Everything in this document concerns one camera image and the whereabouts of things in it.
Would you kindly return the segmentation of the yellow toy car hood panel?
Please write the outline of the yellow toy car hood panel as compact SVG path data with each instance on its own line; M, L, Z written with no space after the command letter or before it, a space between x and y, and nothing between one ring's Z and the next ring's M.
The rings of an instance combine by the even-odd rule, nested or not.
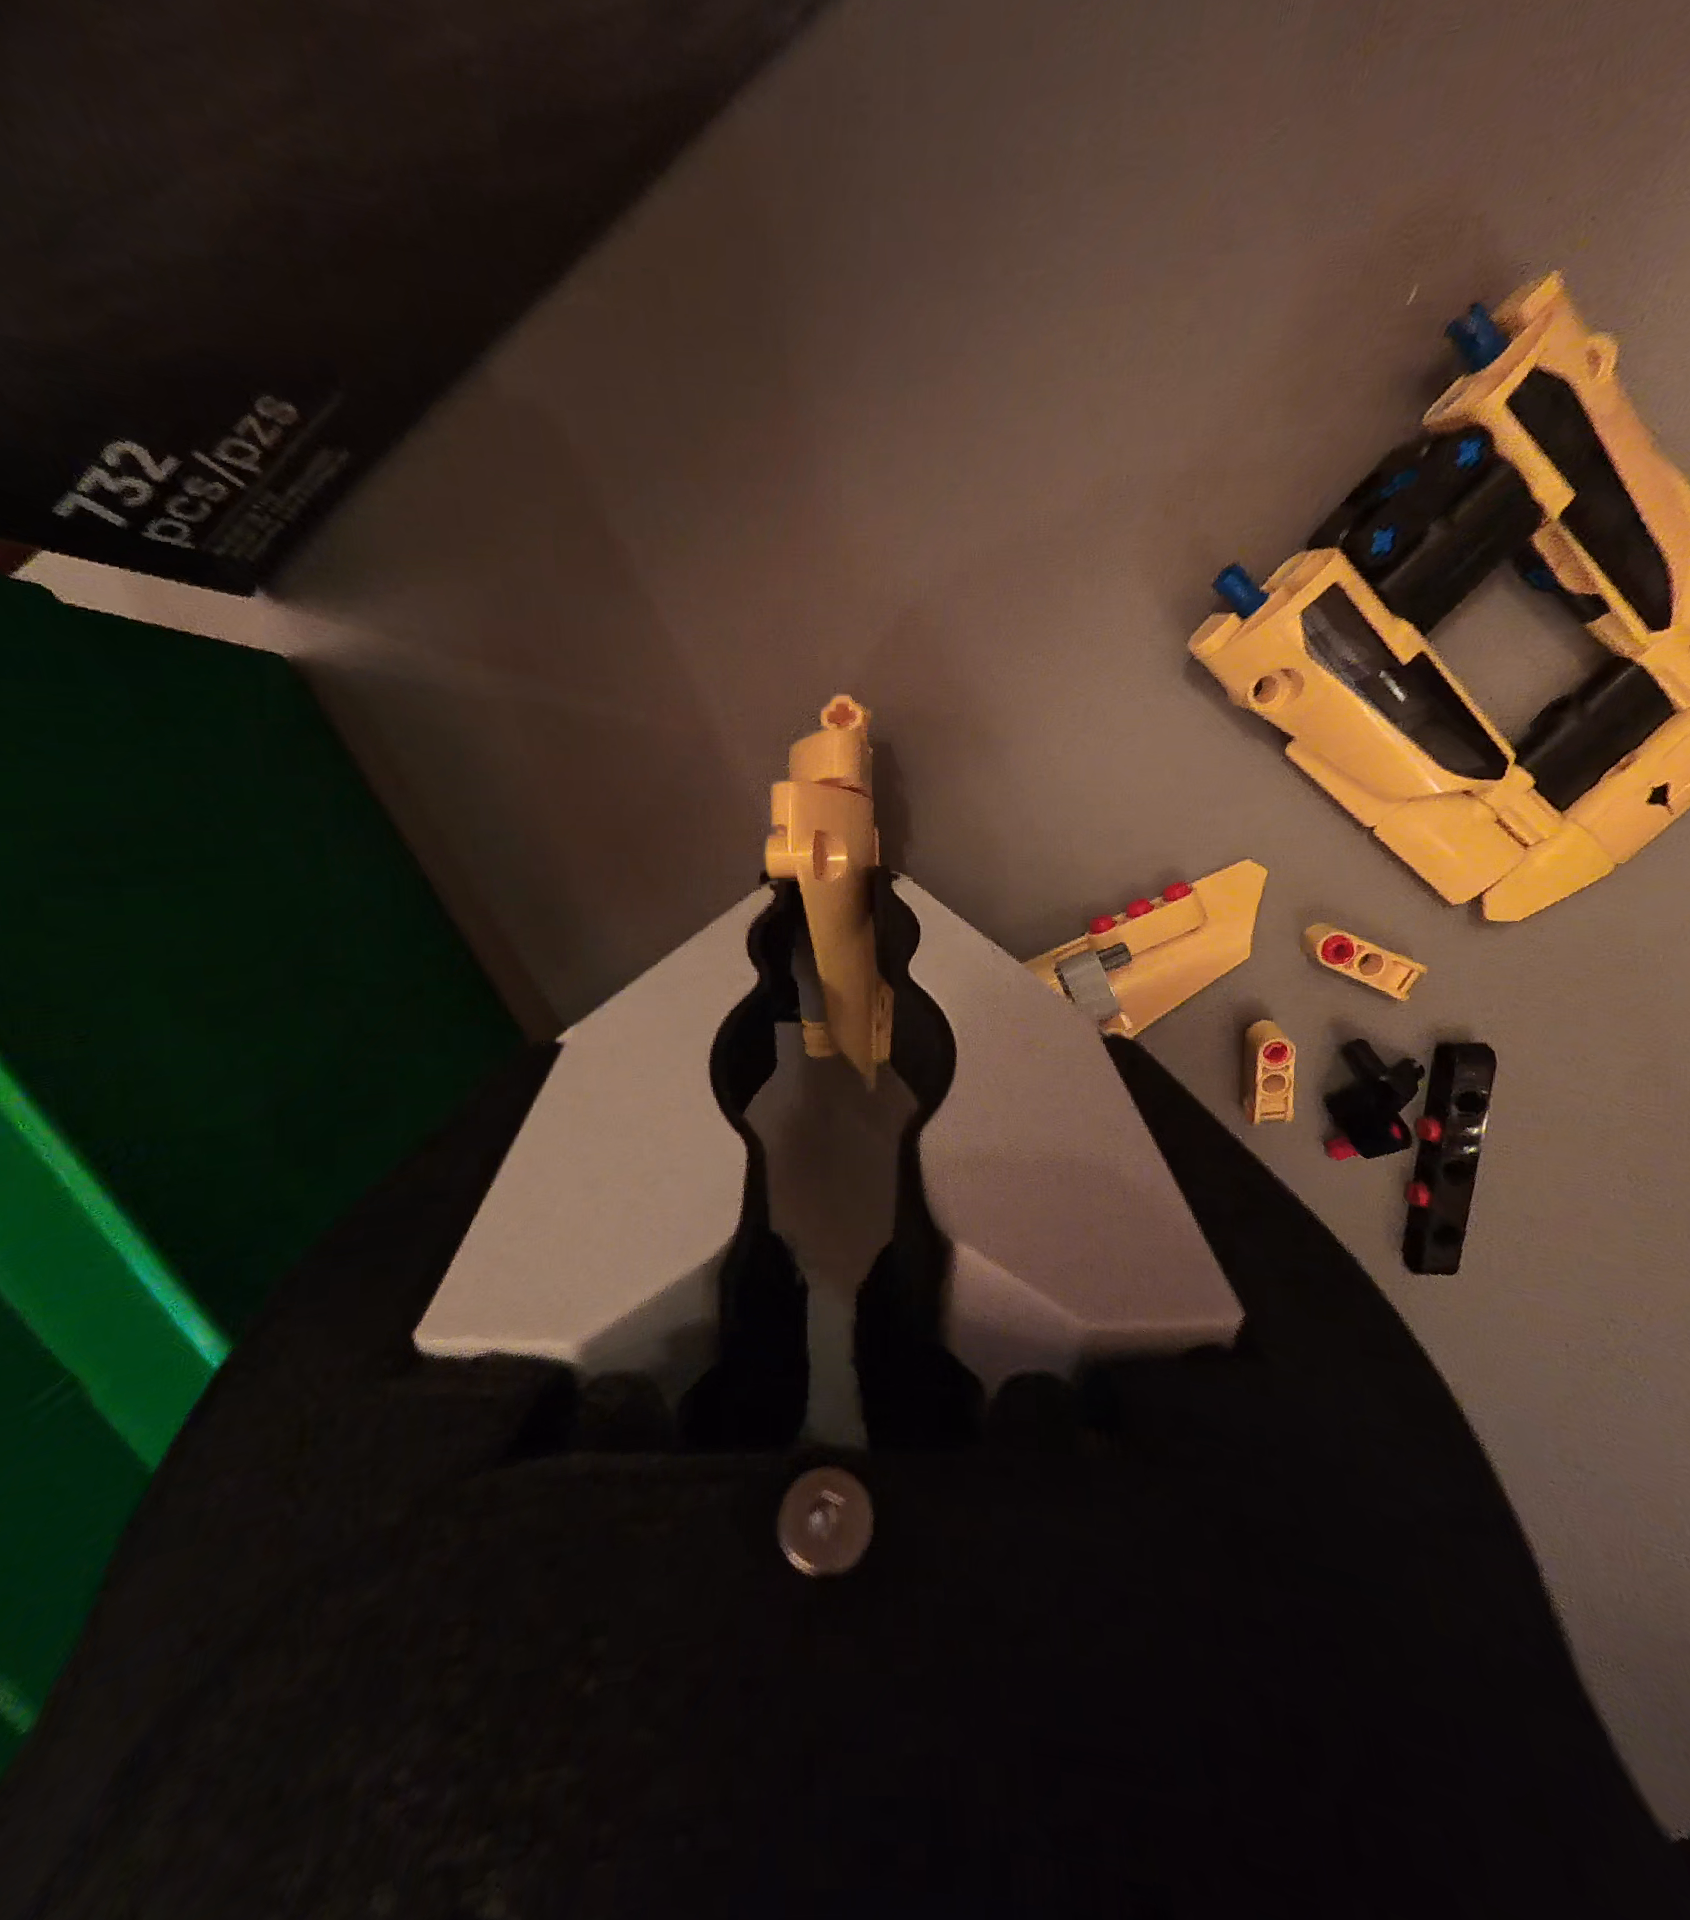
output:
M1219 572L1187 653L1411 876L1497 927L1690 812L1690 476L1622 340L1546 270L1280 564Z

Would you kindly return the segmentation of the yellow curved toy piece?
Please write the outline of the yellow curved toy piece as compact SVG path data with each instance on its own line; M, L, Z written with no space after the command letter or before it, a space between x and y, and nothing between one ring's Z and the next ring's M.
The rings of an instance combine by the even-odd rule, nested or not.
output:
M892 991L880 974L870 713L848 692L824 703L771 793L764 874L794 885L808 963L801 976L807 1054L846 1060L874 1088L891 1058Z

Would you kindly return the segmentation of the green plastic bin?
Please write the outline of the green plastic bin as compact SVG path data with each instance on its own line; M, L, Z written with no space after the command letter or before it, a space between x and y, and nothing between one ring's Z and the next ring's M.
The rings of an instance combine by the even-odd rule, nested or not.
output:
M523 1047L290 663L0 578L0 1774L259 1311Z

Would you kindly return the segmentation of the black toy beam piece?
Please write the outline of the black toy beam piece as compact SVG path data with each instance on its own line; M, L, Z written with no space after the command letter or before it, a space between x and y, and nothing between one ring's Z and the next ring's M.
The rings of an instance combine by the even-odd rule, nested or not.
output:
M1464 1261L1499 1081L1482 1041L1439 1042L1430 1065L1386 1060L1365 1039L1339 1049L1344 1081L1325 1094L1325 1153L1333 1163L1413 1153L1402 1234L1404 1269L1455 1278Z

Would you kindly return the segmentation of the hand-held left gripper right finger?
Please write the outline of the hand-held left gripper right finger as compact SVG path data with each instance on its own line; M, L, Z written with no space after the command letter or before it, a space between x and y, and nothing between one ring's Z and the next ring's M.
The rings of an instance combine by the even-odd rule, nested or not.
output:
M885 880L885 1434L972 1436L1025 1377L1226 1348L1243 1302L1108 1041L907 876Z

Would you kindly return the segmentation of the toy car set box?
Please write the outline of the toy car set box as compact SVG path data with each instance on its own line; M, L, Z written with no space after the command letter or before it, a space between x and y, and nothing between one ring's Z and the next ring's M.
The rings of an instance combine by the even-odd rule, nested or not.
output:
M0 3L0 543L230 595L811 3Z

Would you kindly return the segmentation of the grey desk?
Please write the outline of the grey desk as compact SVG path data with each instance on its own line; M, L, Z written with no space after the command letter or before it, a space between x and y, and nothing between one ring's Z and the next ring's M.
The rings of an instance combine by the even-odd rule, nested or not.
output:
M1243 1128L1439 1362L1660 1823L1690 1831L1690 817L1517 927L1434 898L1188 661L1561 270L1690 476L1690 5L843 5L361 487L282 588L526 1027L759 876L822 698L1003 948L1234 858L1247 971L1148 1047L1240 1127L1282 1020L1481 1039L1463 1272L1399 1167ZM1408 1002L1312 925L1422 963Z

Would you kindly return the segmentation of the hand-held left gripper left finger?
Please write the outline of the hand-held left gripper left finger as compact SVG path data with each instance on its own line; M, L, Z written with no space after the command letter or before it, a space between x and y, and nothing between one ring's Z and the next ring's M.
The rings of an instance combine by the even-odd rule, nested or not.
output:
M419 1356L639 1377L688 1436L794 1433L794 1261L747 1125L792 931L762 885L565 1033Z

